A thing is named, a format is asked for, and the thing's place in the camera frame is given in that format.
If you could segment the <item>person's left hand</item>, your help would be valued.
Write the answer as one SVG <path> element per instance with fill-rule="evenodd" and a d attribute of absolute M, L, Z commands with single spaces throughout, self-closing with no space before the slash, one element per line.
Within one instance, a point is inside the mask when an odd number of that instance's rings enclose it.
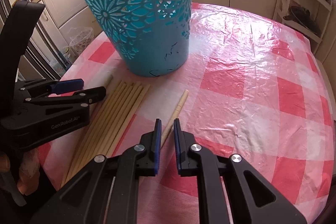
<path fill-rule="evenodd" d="M 18 191 L 25 196 L 29 196 L 35 192 L 39 185 L 39 152 L 35 148 L 31 151 L 25 152 L 21 157 L 21 162 L 18 170 L 18 178 L 15 179 Z"/>

